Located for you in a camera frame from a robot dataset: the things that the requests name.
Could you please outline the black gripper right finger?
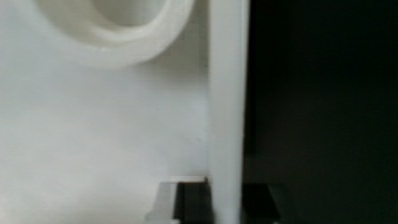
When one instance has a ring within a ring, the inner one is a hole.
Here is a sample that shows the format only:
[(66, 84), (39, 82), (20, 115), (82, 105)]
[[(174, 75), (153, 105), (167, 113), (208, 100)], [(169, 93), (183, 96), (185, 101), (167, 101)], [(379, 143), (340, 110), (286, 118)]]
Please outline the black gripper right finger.
[(249, 183), (242, 193), (244, 224), (286, 224), (283, 186)]

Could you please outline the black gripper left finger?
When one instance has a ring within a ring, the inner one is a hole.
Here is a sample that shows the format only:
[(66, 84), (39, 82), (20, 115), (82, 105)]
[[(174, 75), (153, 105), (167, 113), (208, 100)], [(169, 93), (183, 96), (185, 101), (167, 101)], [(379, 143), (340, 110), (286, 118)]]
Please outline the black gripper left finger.
[(160, 183), (148, 224), (212, 224), (212, 188), (206, 177), (181, 176)]

